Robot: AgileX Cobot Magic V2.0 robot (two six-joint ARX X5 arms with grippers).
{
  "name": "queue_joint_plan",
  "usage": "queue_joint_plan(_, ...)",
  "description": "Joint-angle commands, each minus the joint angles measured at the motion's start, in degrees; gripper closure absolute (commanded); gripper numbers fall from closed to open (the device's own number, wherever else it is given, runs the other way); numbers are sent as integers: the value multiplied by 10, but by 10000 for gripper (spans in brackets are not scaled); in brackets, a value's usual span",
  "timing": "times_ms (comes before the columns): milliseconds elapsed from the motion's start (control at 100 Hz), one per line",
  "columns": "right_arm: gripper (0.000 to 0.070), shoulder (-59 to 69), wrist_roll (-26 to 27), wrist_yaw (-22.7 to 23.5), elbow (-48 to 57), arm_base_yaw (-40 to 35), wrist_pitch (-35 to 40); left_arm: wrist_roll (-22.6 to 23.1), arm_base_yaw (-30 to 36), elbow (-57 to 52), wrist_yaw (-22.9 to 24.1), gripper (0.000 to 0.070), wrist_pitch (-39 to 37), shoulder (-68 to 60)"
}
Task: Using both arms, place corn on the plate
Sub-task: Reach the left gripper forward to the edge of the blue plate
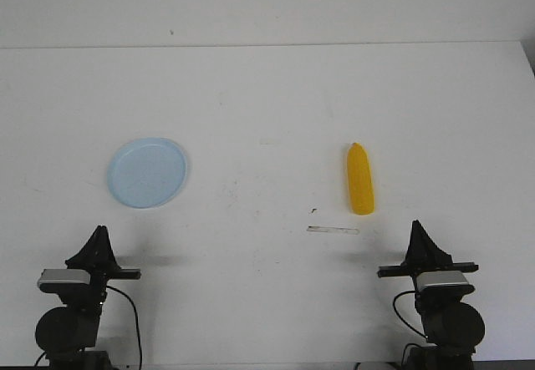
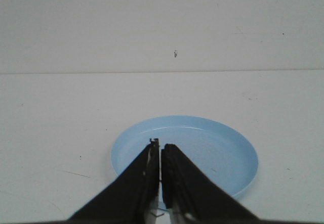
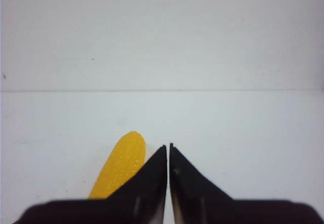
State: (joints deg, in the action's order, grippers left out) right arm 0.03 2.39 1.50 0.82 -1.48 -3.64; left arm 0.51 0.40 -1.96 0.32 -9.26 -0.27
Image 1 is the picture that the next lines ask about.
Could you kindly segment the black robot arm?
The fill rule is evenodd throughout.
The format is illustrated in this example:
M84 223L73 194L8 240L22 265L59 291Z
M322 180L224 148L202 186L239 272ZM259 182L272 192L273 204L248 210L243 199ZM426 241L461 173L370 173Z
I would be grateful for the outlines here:
M45 312L35 328L35 341L48 360L49 369L114 369L110 355L97 350L96 342L104 302L109 291L123 296L131 305L135 335L143 366L139 313L133 299L110 286L110 281L136 281L139 269L121 267L110 243L106 226L98 225L78 253L65 261L64 268L44 269L38 289L58 296L62 302Z
M395 315L426 345L409 342L396 369L473 369L472 355L485 336L485 324L476 308L462 298L475 291L467 273L479 270L472 262L455 262L428 235L418 220L413 220L405 259L396 266L381 266L379 278L408 276L409 291L392 300ZM412 294L423 330L409 324L397 308L400 297Z

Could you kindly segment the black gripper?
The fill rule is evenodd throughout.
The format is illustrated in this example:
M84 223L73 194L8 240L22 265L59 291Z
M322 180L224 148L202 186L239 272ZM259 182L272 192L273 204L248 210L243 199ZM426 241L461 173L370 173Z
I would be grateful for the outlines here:
M449 266L415 267L420 263ZM433 271L460 271L462 273L478 271L478 265L474 262L453 263L451 255L444 252L430 238L418 220L413 220L411 224L410 242L405 254L405 264L408 266L380 266L377 271L377 277L416 277L421 273Z
M96 299L105 299L109 281L136 281L141 278L140 269L122 269L115 258L106 226L97 226L78 253L65 261L69 269L95 269L100 263L106 270L95 270L90 275L90 290Z

